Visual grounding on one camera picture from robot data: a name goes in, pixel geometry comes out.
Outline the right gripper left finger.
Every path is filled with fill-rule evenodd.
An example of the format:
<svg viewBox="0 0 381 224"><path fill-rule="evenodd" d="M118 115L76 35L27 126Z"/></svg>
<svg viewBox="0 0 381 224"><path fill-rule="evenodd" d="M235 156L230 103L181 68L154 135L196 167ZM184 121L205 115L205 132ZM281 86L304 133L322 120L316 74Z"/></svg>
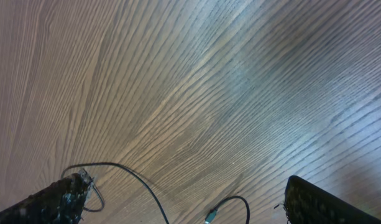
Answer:
<svg viewBox="0 0 381 224"><path fill-rule="evenodd" d="M78 224L92 178L73 173L0 212L0 224Z"/></svg>

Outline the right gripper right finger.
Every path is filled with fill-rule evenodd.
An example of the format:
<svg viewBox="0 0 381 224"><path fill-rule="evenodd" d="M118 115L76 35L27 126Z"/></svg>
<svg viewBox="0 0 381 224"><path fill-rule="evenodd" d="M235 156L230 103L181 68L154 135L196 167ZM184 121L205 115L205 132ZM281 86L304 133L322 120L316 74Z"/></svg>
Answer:
<svg viewBox="0 0 381 224"><path fill-rule="evenodd" d="M291 224L381 224L381 220L292 175L285 189L284 209Z"/></svg>

